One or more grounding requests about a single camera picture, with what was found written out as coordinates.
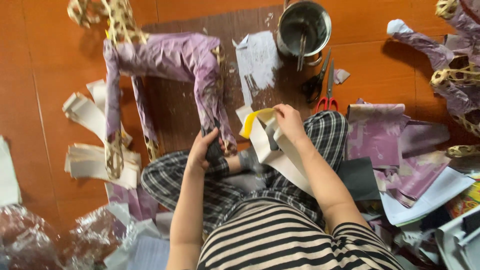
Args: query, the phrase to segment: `person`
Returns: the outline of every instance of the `person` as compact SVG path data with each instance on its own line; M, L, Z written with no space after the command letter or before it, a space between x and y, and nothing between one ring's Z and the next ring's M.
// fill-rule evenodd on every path
M347 120L322 111L302 124L291 106L274 108L316 199L269 167L260 173L266 183L260 190L244 193L221 181L258 160L247 149L208 164L207 147L218 130L205 137L199 133L190 152L153 161L141 177L143 188L174 211L167 269L402 269L335 172ZM331 234L325 233L324 221Z

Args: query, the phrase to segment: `metal pot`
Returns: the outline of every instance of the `metal pot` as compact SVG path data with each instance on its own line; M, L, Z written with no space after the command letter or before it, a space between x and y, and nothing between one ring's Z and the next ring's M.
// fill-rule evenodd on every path
M303 64L320 64L321 50L326 46L331 34L332 21L321 5L308 0L289 4L289 0L285 0L284 11L278 23L277 46L283 55L298 57L300 68ZM315 54L318 54L317 60L303 62L304 57Z

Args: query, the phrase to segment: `scissors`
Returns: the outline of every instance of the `scissors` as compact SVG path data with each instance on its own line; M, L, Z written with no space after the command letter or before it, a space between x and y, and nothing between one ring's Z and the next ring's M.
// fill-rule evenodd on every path
M330 58L330 51L332 49L328 50L327 57L325 58L324 65L322 66L322 69L320 70L320 73L317 75L313 76L312 78L308 79L308 81L304 82L301 86L301 89L303 93L307 96L307 103L310 104L318 99L320 94L322 93L322 84L324 82L324 77L325 77L325 72L327 71L327 66L328 66L328 60ZM318 93L315 96L315 98L311 98L313 93L315 92L315 89L318 88Z
M318 112L318 107L322 102L324 103L324 110L331 110L332 105L335 105L336 111L338 111L338 103L335 100L335 98L332 96L333 72L334 72L334 65L333 65L333 59L332 59L332 64L330 65L330 70L328 71L327 94L325 97L321 98L318 101L317 108L315 109L315 113Z

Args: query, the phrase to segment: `plaid pants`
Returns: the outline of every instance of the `plaid pants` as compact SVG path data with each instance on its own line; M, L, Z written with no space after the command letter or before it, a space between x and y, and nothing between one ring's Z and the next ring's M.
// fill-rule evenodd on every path
M348 122L337 111L321 111L309 117L303 127L322 157L336 171L348 130ZM180 195L180 187L189 151L164 155L151 162L142 172L142 187L160 204L174 211ZM204 186L204 232L210 234L226 222L237 207L253 198L269 198L286 203L305 213L321 228L325 227L322 212L315 198L308 195L278 171L270 168L260 174L266 183L262 190L244 193L239 188L222 183L229 176L225 158L212 162L205 174Z

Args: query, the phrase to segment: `red-handled scissors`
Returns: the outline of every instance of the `red-handled scissors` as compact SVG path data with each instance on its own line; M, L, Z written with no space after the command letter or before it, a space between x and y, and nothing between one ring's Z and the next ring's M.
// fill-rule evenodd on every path
M330 70L328 71L328 83L327 83L327 94L325 97L321 98L318 103L317 107L315 108L315 113L318 113L318 107L321 103L324 104L324 110L332 110L332 106L335 106L335 110L338 110L338 103L335 98L332 96L332 86L333 86L333 59L332 63L330 64Z

